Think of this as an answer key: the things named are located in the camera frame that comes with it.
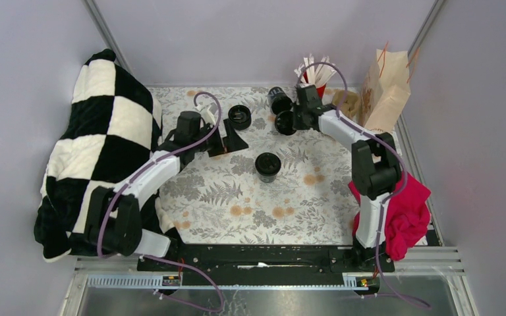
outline floral pattern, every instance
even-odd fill
[[[292,88],[283,88],[292,98]],[[252,124],[238,131],[248,149],[208,157],[197,153],[180,174],[160,188],[162,207],[188,243],[352,244],[359,210],[347,184],[349,150],[316,131],[280,135],[267,102],[269,88],[150,88],[163,108],[166,135],[181,111],[193,108],[198,91],[218,97],[223,113],[246,105]],[[323,100],[330,102],[333,89]],[[203,104],[212,100],[201,97]],[[254,161],[272,152],[282,169],[272,183],[257,177]]]

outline bag handle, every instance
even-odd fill
[[[379,78],[381,78],[381,75],[383,74],[383,69],[385,69],[385,52],[387,51],[387,46],[389,46],[389,41],[385,44],[385,47],[383,47],[383,51],[381,51],[381,55],[379,55],[379,58],[377,58],[377,63],[379,65],[379,61],[381,60],[381,56],[383,56],[383,68],[381,68],[381,71],[379,71]]]
[[[412,58],[410,58],[410,60],[408,61],[408,64],[407,64],[407,68],[408,68],[408,66],[410,66],[412,61],[414,61],[414,67],[412,68],[412,73],[410,74],[410,76],[408,76],[407,83],[410,82],[412,75],[416,71],[416,64],[418,63],[418,56],[420,56],[420,48],[419,47],[416,49],[416,52],[414,53],[414,55],[412,55]]]

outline checkered blanket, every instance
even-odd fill
[[[46,261],[68,254],[96,255],[96,247],[83,235],[92,190],[114,187],[144,164],[161,142],[160,104],[114,60],[114,52],[105,49],[82,67],[69,126],[49,158],[34,227]],[[157,196],[146,202],[141,216],[145,229],[173,228]]]

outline red towel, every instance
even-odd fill
[[[402,184],[403,181],[399,181],[396,190]],[[354,183],[350,182],[348,187],[360,204],[360,193],[354,187]],[[385,241],[387,242],[385,252],[392,260],[403,259],[408,249],[414,247],[426,235],[430,223],[430,211],[426,206],[426,200],[430,194],[431,191],[428,188],[408,174],[406,188],[389,202],[385,221]],[[359,222],[360,213],[354,218],[353,236],[356,236]]]

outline white wall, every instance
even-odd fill
[[[448,1],[404,115],[480,314],[506,315],[506,1]]]
[[[81,1],[0,1],[0,315],[55,315],[72,258],[32,234],[43,171],[67,127],[80,67],[105,48]]]
[[[376,48],[410,47],[433,2],[96,1],[133,75],[162,86],[292,84],[309,53],[361,83]]]

